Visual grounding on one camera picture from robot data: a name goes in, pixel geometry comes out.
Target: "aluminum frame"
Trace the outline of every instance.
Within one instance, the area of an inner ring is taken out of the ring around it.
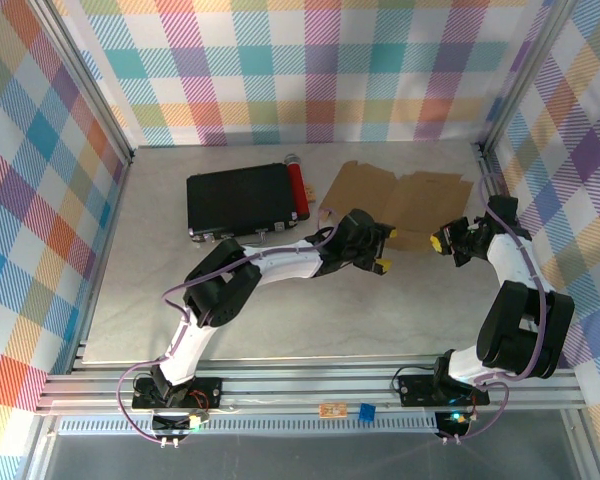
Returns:
[[[82,318],[79,319],[78,325],[76,326],[76,334],[74,335],[71,347],[69,349],[72,354],[67,358],[67,361],[62,366],[62,371],[70,373],[73,369],[73,365],[78,355],[78,347],[86,341],[89,336],[89,329],[93,322],[93,315],[95,314],[96,304],[98,303],[98,295],[102,288],[102,282],[104,281],[104,274],[107,267],[107,261],[109,260],[109,254],[111,253],[111,247],[113,246],[113,237],[115,236],[116,226],[118,225],[118,218],[120,217],[120,211],[122,210],[122,203],[124,201],[124,192],[126,191],[127,181],[129,179],[129,172],[131,171],[132,163],[127,164],[120,177],[120,187],[118,190],[118,196],[116,197],[115,204],[113,205],[113,212],[111,215],[111,221],[109,229],[104,240],[102,247],[102,253],[96,259],[96,266],[94,270],[93,280],[89,286],[89,295],[87,297],[87,304],[84,310]]]
[[[18,472],[18,478],[41,480],[46,477],[57,438],[58,422],[59,418],[55,416],[41,417],[37,426],[34,448],[29,452],[24,467]]]
[[[49,35],[58,51],[62,63],[76,82],[78,89],[85,97],[99,123],[105,127],[116,153],[130,163],[133,158],[133,146],[118,124],[109,103],[100,91],[96,80],[91,75],[80,50],[69,34],[58,10],[51,0],[29,0],[34,14]]]
[[[600,480],[600,443],[588,411],[563,410],[560,413],[580,477]]]
[[[115,391],[128,365],[83,364],[78,349],[70,375],[50,375],[38,403],[41,415],[116,414]],[[357,410],[360,403],[376,405],[378,413],[452,411],[450,407],[403,408],[390,381],[401,374],[430,370],[435,355],[318,357],[275,360],[213,360],[198,365],[200,377],[221,377],[222,400],[216,414],[315,414],[323,403],[344,402]],[[125,407],[131,407],[132,378],[121,389]],[[484,411],[499,408],[503,394],[491,393]],[[585,407],[572,370],[556,370],[546,380],[531,378],[511,385],[508,409],[573,409]]]
[[[151,428],[151,415],[134,415],[143,430]],[[195,435],[276,435],[294,437],[317,434],[343,435],[356,433],[436,433],[434,413],[384,414],[374,422],[360,421],[355,414],[345,418],[324,419],[306,415],[241,415],[214,416],[196,429]],[[122,415],[67,415],[61,418],[59,435],[136,435]]]
[[[520,106],[520,102],[535,80],[556,38],[571,16],[579,0],[556,0],[545,20],[538,37],[529,49],[523,65],[518,72],[513,87],[504,100],[502,108],[495,118],[491,130],[484,141],[483,151],[489,155],[502,138],[504,131]]]

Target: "red cylinder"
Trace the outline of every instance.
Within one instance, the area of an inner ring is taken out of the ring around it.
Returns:
[[[304,180],[300,165],[296,162],[287,164],[289,176],[291,177],[291,190],[293,192],[293,201],[296,204],[296,213],[298,220],[307,220],[310,216],[309,202],[307,201],[307,192],[304,191]]]

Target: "cardboard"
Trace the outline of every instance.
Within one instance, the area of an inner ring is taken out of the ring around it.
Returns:
[[[387,241],[387,248],[431,251],[431,234],[464,214],[473,183],[461,178],[415,172],[398,179],[387,170],[351,161],[340,169],[320,208],[339,215],[360,208],[396,227],[398,235]]]

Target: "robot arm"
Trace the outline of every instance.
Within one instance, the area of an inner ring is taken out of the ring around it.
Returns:
[[[542,350],[531,377],[550,377],[557,364],[574,312],[571,297],[557,293],[544,278],[533,256],[531,236],[516,220],[518,200],[492,196],[489,207],[518,236],[533,262],[547,303]],[[450,350],[438,359],[438,390],[448,399],[457,398],[474,380],[493,372],[520,374],[529,364],[540,323],[539,292],[530,276],[520,248],[488,213],[469,226],[466,217],[450,222],[432,235],[433,247],[442,255],[453,255],[456,266],[473,257],[487,260],[498,276],[500,291],[480,330],[478,341],[463,351]]]
[[[219,327],[232,321],[253,291],[267,283],[289,278],[313,278],[354,266],[383,275],[390,262],[382,259],[384,243],[393,227],[376,223],[354,209],[338,224],[284,247],[242,247],[234,239],[221,242],[186,278],[207,275],[237,260],[255,257],[211,280],[189,287],[184,295],[183,318],[167,349],[167,359],[151,370],[160,395],[167,404],[177,403],[187,392],[202,352]],[[276,250],[276,255],[267,252]]]

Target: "blue block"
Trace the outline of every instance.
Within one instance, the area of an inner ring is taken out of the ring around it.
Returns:
[[[373,419],[376,417],[376,407],[375,405],[369,405],[368,403],[363,403],[360,405],[360,413],[358,414],[358,420],[361,422],[373,422]]]

